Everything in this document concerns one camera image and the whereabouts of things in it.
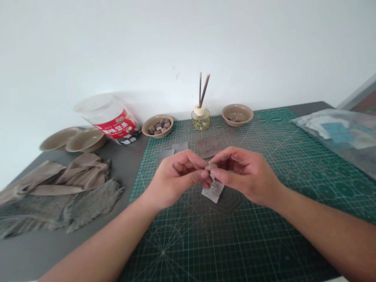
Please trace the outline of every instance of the beige fabric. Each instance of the beige fabric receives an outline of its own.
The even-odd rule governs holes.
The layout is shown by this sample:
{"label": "beige fabric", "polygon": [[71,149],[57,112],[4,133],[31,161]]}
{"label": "beige fabric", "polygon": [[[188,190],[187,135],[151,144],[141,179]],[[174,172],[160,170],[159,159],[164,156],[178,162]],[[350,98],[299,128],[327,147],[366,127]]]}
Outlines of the beige fabric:
{"label": "beige fabric", "polygon": [[56,196],[80,193],[101,186],[105,182],[108,164],[92,153],[77,157],[66,167],[46,161],[20,180],[0,192],[0,205],[15,201],[26,194]]}
{"label": "beige fabric", "polygon": [[2,190],[0,192],[0,205],[22,198],[38,184],[53,177],[65,168],[65,166],[58,163],[53,163],[51,161],[44,162],[20,180]]}

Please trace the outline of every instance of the plastic bag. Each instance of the plastic bag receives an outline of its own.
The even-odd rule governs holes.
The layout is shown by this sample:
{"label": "plastic bag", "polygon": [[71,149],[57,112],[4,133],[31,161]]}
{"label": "plastic bag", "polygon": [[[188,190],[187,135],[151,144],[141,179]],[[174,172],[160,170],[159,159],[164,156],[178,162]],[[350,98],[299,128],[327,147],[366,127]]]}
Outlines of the plastic bag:
{"label": "plastic bag", "polygon": [[292,122],[376,180],[376,116],[327,109]]}

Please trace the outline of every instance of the hand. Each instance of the hand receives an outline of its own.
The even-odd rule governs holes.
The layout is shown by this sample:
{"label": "hand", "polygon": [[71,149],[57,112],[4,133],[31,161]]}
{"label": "hand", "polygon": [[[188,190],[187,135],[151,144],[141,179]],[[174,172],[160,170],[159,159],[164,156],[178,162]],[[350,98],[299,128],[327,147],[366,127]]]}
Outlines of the hand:
{"label": "hand", "polygon": [[215,155],[210,163],[218,165],[210,171],[215,178],[240,191],[255,204],[269,206],[282,186],[264,157],[255,152],[228,147]]}
{"label": "hand", "polygon": [[154,208],[168,208],[191,186],[199,181],[209,181],[209,172],[204,170],[207,165],[207,162],[191,150],[167,157],[159,165],[142,197],[147,198]]}

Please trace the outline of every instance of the beige bowl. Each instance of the beige bowl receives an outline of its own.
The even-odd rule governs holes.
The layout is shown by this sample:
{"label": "beige bowl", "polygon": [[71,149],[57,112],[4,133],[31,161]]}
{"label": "beige bowl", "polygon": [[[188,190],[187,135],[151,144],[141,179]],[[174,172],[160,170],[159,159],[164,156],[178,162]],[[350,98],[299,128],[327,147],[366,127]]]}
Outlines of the beige bowl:
{"label": "beige bowl", "polygon": [[65,150],[65,145],[71,140],[78,132],[81,131],[79,127],[69,127],[63,129],[59,132],[48,137],[43,143],[39,146],[39,150],[46,152],[52,150]]}
{"label": "beige bowl", "polygon": [[[159,123],[161,121],[161,119],[168,119],[171,123],[170,127],[165,132],[159,133],[157,135],[150,135],[148,128],[152,125],[156,125],[157,123]],[[154,137],[154,138],[163,138],[163,137],[166,137],[167,135],[169,135],[171,133],[173,124],[174,124],[174,119],[172,118],[172,116],[157,115],[157,116],[151,117],[146,122],[144,122],[141,130],[142,130],[142,133],[145,134],[146,136]]]}
{"label": "beige bowl", "polygon": [[107,142],[107,137],[95,127],[89,128],[77,134],[67,143],[68,152],[90,153]]}
{"label": "beige bowl", "polygon": [[[228,120],[229,116],[233,116],[234,118],[239,118],[240,122],[237,123],[237,122]],[[247,106],[244,106],[241,104],[232,104],[223,108],[222,117],[224,118],[224,121],[229,126],[240,127],[246,124],[247,122],[249,122],[251,119],[253,119],[253,111]]]}

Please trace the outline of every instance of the forearm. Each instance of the forearm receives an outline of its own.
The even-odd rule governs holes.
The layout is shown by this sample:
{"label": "forearm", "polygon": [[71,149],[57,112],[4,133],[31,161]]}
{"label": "forearm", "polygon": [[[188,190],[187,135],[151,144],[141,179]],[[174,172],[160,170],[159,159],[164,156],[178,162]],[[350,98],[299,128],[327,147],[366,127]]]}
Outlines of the forearm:
{"label": "forearm", "polygon": [[141,196],[39,281],[115,281],[158,212]]}
{"label": "forearm", "polygon": [[376,281],[376,226],[284,186],[270,208],[286,218],[350,281]]}

